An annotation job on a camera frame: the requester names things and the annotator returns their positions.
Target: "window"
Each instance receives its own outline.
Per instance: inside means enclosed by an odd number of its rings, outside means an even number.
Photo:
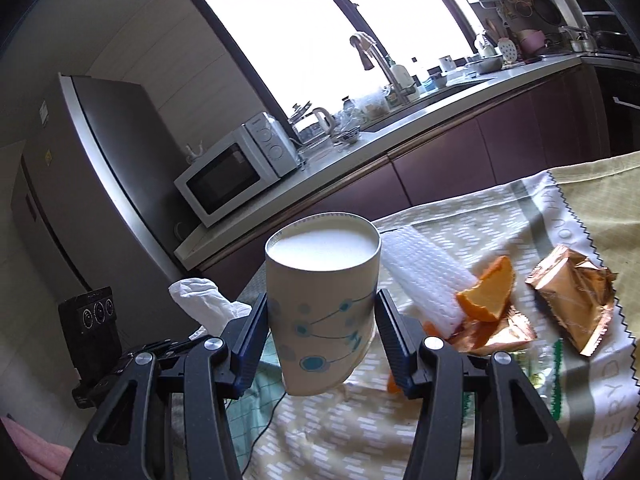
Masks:
[[[470,56],[471,47],[442,0],[351,0],[392,59],[411,70],[411,58],[431,67],[438,59]]]
[[[380,50],[410,71],[412,57],[428,68],[439,57],[472,53],[472,28],[444,0],[204,1],[287,116],[307,101],[335,112],[343,97],[387,84],[379,67],[363,70],[349,43],[356,30],[375,35]]]

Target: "label sticker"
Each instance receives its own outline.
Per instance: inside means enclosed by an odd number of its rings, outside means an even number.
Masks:
[[[49,119],[49,110],[47,109],[47,102],[43,101],[40,105],[40,122],[42,126],[47,124],[47,120]]]

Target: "orange slice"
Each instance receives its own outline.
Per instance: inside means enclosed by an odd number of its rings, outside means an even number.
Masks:
[[[500,256],[467,290],[456,293],[465,314],[478,321],[493,322],[502,317],[516,275],[508,256]]]

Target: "black device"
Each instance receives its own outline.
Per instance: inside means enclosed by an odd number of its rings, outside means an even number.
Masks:
[[[91,406],[86,402],[86,394],[113,369],[122,355],[111,287],[92,290],[60,303],[58,315],[71,362],[80,378],[79,386],[74,389],[76,404],[81,408]]]
[[[423,398],[405,480],[454,480],[460,456],[463,392],[476,394],[472,480],[578,480],[564,436],[506,352],[460,354],[398,313],[385,289],[374,308],[396,383]],[[62,480],[170,480],[170,397],[184,394],[191,480],[241,480],[224,399],[251,385],[268,335],[266,295],[220,337],[165,342],[137,354],[90,421]]]

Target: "countertop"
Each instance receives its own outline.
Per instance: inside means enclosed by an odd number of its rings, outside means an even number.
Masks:
[[[338,177],[378,158],[392,148],[444,121],[506,92],[582,63],[578,55],[556,57],[495,74],[479,76],[480,84],[418,110],[375,133],[363,133],[353,146],[311,160],[304,170],[284,177],[210,228],[200,225],[175,250],[187,269],[214,256],[251,229]]]

